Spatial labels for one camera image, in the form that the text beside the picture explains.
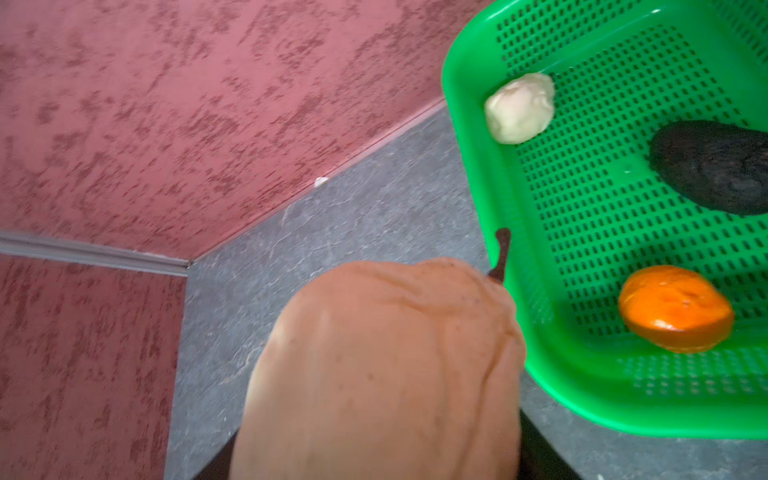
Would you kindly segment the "beige round fruit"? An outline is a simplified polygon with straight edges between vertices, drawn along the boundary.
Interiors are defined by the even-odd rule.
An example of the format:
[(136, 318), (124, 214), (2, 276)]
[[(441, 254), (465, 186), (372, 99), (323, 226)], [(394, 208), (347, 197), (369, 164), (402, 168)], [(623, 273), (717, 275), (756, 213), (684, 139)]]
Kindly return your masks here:
[(490, 134), (500, 144), (518, 145), (544, 132), (555, 115), (555, 85), (529, 73), (499, 88), (484, 103)]
[(453, 258), (340, 265), (280, 313), (233, 479), (512, 479), (526, 347), (504, 288)]

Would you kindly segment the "orange fruit in basket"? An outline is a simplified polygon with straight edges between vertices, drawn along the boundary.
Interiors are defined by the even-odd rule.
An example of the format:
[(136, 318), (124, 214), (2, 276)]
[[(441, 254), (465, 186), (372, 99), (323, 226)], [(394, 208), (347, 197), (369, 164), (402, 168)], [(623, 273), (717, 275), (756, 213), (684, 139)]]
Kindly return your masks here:
[(632, 333), (679, 354), (714, 348), (730, 337), (735, 322), (730, 302), (706, 278), (671, 265), (630, 275), (618, 309)]

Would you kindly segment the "green plastic basket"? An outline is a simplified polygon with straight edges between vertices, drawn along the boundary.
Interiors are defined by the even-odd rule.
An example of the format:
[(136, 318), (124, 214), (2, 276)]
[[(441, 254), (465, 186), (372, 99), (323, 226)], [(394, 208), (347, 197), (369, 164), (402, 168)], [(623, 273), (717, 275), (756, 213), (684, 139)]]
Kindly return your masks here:
[[(484, 103), (549, 75), (555, 115), (518, 145)], [(650, 168), (677, 120), (767, 127), (763, 1), (497, 1), (462, 30), (442, 88), (491, 259), (538, 385), (607, 428), (654, 437), (767, 436), (767, 219), (708, 210)], [(635, 271), (675, 265), (710, 280), (735, 327), (714, 349), (665, 351), (631, 333), (618, 297)]]

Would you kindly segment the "black avocado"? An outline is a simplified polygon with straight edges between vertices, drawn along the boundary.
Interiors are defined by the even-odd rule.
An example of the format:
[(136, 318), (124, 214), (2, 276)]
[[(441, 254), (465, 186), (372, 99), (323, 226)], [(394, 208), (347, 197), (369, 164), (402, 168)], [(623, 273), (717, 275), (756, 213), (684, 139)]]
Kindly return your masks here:
[(715, 121), (662, 127), (649, 146), (651, 168), (701, 207), (741, 216), (767, 213), (767, 134)]

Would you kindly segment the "aluminium corner post left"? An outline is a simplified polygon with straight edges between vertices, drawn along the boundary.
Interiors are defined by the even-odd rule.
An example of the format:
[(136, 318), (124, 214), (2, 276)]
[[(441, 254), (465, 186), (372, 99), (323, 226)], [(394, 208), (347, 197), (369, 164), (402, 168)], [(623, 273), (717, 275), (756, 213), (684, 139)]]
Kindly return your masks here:
[(177, 277), (187, 277), (193, 265), (191, 260), (5, 231), (1, 232), (1, 253)]

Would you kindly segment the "beige round fruit in basket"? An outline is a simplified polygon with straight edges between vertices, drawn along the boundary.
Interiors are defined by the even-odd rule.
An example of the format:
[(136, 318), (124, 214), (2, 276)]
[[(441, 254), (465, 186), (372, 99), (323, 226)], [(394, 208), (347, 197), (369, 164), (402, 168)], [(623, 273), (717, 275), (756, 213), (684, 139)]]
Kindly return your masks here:
[(555, 85), (529, 73), (499, 88), (484, 103), (490, 134), (500, 144), (518, 145), (544, 132), (555, 115)]

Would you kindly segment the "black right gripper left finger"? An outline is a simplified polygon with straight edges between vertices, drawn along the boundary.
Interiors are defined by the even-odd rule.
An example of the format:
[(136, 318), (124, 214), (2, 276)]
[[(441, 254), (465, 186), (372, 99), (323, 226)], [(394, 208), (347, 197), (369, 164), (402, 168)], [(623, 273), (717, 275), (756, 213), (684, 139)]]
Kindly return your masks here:
[(239, 431), (236, 430), (226, 444), (193, 477), (194, 480), (228, 480), (232, 456)]

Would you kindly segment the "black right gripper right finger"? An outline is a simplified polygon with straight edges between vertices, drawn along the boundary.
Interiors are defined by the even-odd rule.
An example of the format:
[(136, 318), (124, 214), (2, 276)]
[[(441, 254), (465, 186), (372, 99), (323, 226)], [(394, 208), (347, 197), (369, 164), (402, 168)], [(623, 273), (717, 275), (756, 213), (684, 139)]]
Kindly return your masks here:
[(520, 422), (518, 480), (581, 480), (523, 411), (520, 411)]

